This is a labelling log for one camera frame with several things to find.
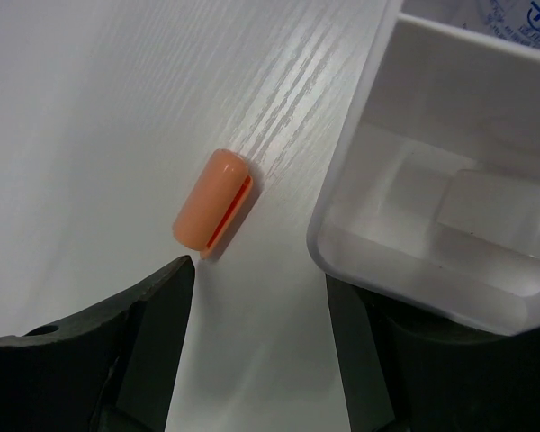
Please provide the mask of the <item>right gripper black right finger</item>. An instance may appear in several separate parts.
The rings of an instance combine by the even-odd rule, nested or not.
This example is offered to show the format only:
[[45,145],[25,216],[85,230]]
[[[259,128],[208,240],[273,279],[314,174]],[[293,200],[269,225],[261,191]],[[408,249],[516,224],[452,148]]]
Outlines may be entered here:
[[327,280],[354,431],[540,431],[540,328],[497,335]]

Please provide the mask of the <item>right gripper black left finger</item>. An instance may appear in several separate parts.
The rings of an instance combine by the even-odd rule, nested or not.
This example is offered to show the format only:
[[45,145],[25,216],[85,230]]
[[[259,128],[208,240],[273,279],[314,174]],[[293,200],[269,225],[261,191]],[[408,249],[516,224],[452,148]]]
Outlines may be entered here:
[[180,256],[131,288],[0,337],[0,431],[162,431],[194,292]]

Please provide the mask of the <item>white tape roll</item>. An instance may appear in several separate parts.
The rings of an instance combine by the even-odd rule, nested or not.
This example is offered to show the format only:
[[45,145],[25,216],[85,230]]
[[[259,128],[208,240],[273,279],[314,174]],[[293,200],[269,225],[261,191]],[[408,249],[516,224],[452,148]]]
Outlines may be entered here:
[[461,170],[448,186],[437,221],[540,261],[540,184]]

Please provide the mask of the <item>orange eraser piece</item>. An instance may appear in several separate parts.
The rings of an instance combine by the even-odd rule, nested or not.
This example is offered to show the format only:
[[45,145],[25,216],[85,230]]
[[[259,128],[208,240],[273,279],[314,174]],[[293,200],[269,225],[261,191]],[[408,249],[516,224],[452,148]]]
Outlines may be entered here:
[[247,161],[220,148],[208,159],[172,227],[181,245],[210,257],[254,185]]

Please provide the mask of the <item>blue-cap glue tube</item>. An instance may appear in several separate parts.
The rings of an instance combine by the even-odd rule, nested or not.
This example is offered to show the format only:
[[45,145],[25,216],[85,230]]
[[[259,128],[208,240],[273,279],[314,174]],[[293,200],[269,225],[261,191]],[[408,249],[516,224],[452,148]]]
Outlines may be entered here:
[[478,29],[540,50],[540,1],[476,1]]

